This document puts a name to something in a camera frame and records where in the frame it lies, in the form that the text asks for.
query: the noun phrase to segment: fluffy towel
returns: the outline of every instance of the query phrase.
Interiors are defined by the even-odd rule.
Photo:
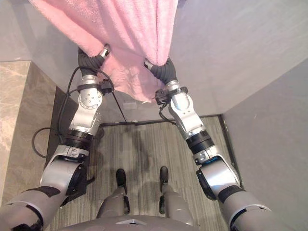
[[[89,56],[108,43],[103,65],[115,89],[139,101],[162,87],[144,66],[144,58],[165,64],[177,0],[30,0],[59,30]]]

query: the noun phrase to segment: gray wall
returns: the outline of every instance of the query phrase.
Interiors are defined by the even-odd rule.
[[[170,56],[196,111],[223,113],[308,58],[307,15],[305,1],[179,0]],[[65,89],[77,46],[26,0],[1,0],[0,62],[14,60],[34,61]],[[157,105],[136,104],[128,120],[159,118]],[[123,121],[112,99],[104,114]]]
[[[308,230],[308,60],[225,113],[244,186]]]

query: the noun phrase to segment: black cable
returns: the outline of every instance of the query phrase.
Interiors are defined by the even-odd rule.
[[[35,137],[37,136],[37,134],[40,133],[41,131],[47,130],[47,129],[50,129],[50,130],[53,130],[53,131],[54,131],[54,129],[53,129],[53,128],[50,128],[50,127],[48,127],[48,128],[41,128],[41,129],[37,130],[37,131],[33,134],[33,136],[32,136],[32,141],[31,141],[32,149],[33,149],[33,151],[35,152],[35,154],[38,155],[38,156],[40,156],[40,157],[42,157],[42,158],[44,158],[44,159],[46,159],[46,156],[45,156],[45,155],[42,155],[41,153],[39,153],[39,151],[38,151],[38,150],[36,149],[36,147],[35,147],[34,142],[35,142]]]
[[[75,76],[77,70],[79,70],[79,69],[81,69],[81,68],[83,68],[83,69],[89,69],[89,70],[92,70],[92,71],[97,71],[97,72],[103,74],[103,75],[108,79],[108,81],[111,83],[111,85],[112,85],[112,87],[113,87],[113,89],[114,89],[114,84],[113,84],[112,80],[110,79],[110,77],[109,77],[104,71],[102,71],[102,70],[100,70],[100,69],[91,68],[91,67],[88,67],[88,66],[78,66],[78,67],[76,67],[76,68],[74,69],[74,71],[73,71],[73,73],[72,73],[72,75],[71,75],[71,77],[70,77],[70,80],[69,80],[69,82],[68,82],[67,90],[66,90],[66,93],[65,93],[65,97],[64,97],[64,99],[63,99],[63,101],[62,101],[62,103],[61,103],[60,110],[59,110],[59,114],[58,114],[58,120],[57,120],[57,135],[58,135],[58,137],[59,137],[59,142],[60,142],[60,144],[63,144],[63,143],[64,143],[63,136],[62,136],[62,132],[61,132],[61,123],[62,123],[62,117],[63,117],[63,114],[64,114],[64,110],[65,110],[65,107],[66,107],[66,104],[67,104],[67,101],[68,101],[70,95],[71,95],[73,92],[77,91],[77,89],[74,89],[74,90],[71,90],[71,91],[70,91],[70,88],[71,88],[72,81],[73,81],[73,79],[74,79],[74,76]],[[116,104],[117,104],[117,106],[118,106],[118,108],[119,108],[119,110],[120,110],[120,112],[121,112],[121,114],[122,114],[122,116],[123,116],[125,122],[127,122],[126,119],[125,119],[125,116],[124,116],[124,114],[123,114],[123,111],[122,111],[122,109],[121,109],[121,107],[120,107],[120,105],[119,105],[119,103],[118,103],[118,101],[117,101],[117,98],[116,98],[116,96],[115,96],[115,94],[114,94],[113,92],[112,92],[112,95],[113,95],[113,97],[114,97],[114,99],[115,99],[115,102],[116,102]],[[53,128],[41,128],[41,129],[37,130],[37,131],[34,133],[33,137],[32,137],[32,149],[33,149],[33,151],[34,151],[37,155],[39,155],[39,156],[42,157],[42,158],[46,158],[46,157],[43,156],[42,154],[40,154],[40,153],[37,151],[37,149],[35,148],[35,145],[34,145],[34,139],[35,139],[36,135],[37,135],[40,131],[45,130],[45,129],[52,129],[52,130],[54,130]]]
[[[171,120],[169,120],[167,117],[165,117],[164,115],[163,115],[163,109],[165,108],[167,106],[167,103],[164,103],[160,108],[159,108],[159,116],[164,120],[164,121],[166,121],[166,122],[169,122],[169,123],[171,123],[171,124],[173,124],[173,125],[177,125],[176,123],[174,123],[174,122],[172,122]]]
[[[122,116],[123,116],[123,118],[124,118],[125,123],[127,123],[127,121],[126,121],[126,119],[125,119],[125,116],[124,116],[124,114],[123,114],[123,112],[122,112],[122,109],[121,109],[121,107],[120,107],[120,105],[119,105],[119,102],[117,101],[116,96],[115,96],[115,94],[114,94],[113,92],[112,92],[112,95],[114,96],[115,102],[116,102],[117,106],[118,106],[119,109],[120,109],[120,112],[121,112],[121,114],[122,114]]]

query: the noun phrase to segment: robotic arm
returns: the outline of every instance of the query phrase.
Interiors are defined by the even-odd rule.
[[[215,144],[207,133],[200,117],[193,108],[193,101],[186,87],[180,87],[175,67],[170,58],[164,66],[156,66],[148,60],[144,66],[166,86],[155,94],[157,104],[168,103],[169,112],[190,148],[196,172],[206,197],[218,200],[221,213],[231,231],[286,231],[271,210],[240,183],[226,160],[217,153]]]
[[[39,231],[46,228],[61,205],[86,193],[92,138],[101,122],[103,95],[113,92],[110,81],[99,82],[97,71],[110,50],[88,57],[81,49],[78,64],[82,79],[78,109],[63,145],[58,145],[44,169],[39,187],[26,190],[0,208],[1,230]]]
[[[78,109],[70,124],[64,144],[57,147],[44,169],[40,185],[22,192],[0,208],[1,230],[40,231],[48,226],[61,205],[86,193],[87,167],[93,136],[101,122],[99,107],[103,96],[113,92],[110,81],[99,82],[97,69],[110,50],[88,57],[78,52],[82,79]],[[172,61],[164,66],[149,61],[144,65],[162,80],[164,90],[156,92],[157,103],[169,105],[169,111],[199,166],[197,177],[207,198],[218,200],[221,213],[231,231],[291,230],[281,224],[271,210],[240,187],[225,159],[217,153],[186,87],[180,87]]]

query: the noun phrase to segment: striped carpet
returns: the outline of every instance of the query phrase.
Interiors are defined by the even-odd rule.
[[[229,160],[218,118],[202,119],[221,154]],[[94,219],[104,198],[116,188],[115,172],[127,174],[131,215],[161,216],[159,169],[169,168],[169,182],[188,202],[195,223],[202,231],[226,231],[218,203],[206,199],[196,177],[197,166],[177,128],[169,123],[105,127],[105,136],[95,140],[89,176],[96,180],[82,197],[60,208],[49,230]]]

